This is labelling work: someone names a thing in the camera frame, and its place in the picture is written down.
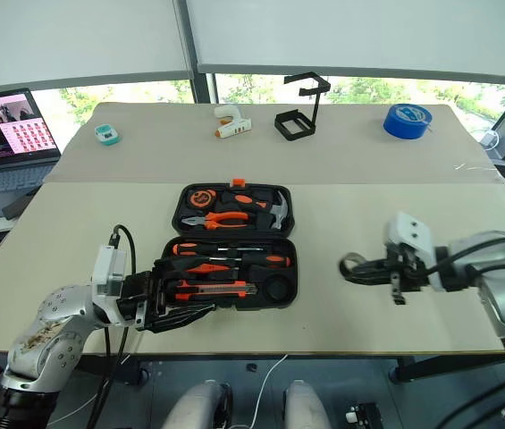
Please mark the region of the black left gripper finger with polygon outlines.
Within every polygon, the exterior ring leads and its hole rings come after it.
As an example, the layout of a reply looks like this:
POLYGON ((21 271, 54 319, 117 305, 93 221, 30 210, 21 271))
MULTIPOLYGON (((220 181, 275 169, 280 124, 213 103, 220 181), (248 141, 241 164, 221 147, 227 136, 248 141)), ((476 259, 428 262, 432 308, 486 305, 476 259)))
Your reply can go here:
POLYGON ((191 305, 186 307, 170 308, 167 315, 198 315, 207 314, 215 310, 214 304, 191 305))
POLYGON ((147 323, 147 330, 153 333, 167 332, 184 327, 207 315, 207 312, 169 314, 147 323))

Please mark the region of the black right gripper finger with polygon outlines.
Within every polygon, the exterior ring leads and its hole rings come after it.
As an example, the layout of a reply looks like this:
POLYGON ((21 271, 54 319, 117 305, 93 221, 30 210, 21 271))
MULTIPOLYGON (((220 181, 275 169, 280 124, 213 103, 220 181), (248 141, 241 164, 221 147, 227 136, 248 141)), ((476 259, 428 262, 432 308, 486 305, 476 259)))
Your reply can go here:
POLYGON ((357 273, 351 272, 345 276, 347 282, 360 285, 381 285, 391 283, 391 274, 389 272, 380 273, 357 273))
POLYGON ((387 260, 365 261, 354 267, 355 272, 389 272, 390 270, 391 265, 387 260))

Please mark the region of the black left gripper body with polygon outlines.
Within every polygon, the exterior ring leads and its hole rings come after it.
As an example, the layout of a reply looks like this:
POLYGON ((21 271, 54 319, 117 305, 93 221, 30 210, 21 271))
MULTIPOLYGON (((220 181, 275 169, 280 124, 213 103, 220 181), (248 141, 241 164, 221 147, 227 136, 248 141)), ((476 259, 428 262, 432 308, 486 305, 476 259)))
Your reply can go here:
POLYGON ((127 275, 117 307, 124 322, 137 331, 164 332, 164 293, 157 270, 127 275))

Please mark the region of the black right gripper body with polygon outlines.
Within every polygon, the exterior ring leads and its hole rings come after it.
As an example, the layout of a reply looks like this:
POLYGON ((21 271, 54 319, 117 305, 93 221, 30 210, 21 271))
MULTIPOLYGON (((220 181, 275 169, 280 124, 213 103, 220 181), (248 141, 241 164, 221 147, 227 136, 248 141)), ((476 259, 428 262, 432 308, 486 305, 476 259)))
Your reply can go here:
POLYGON ((391 298, 396 305, 405 305, 405 293, 421 291, 429 284, 425 264, 412 248, 387 248, 386 256, 391 298))

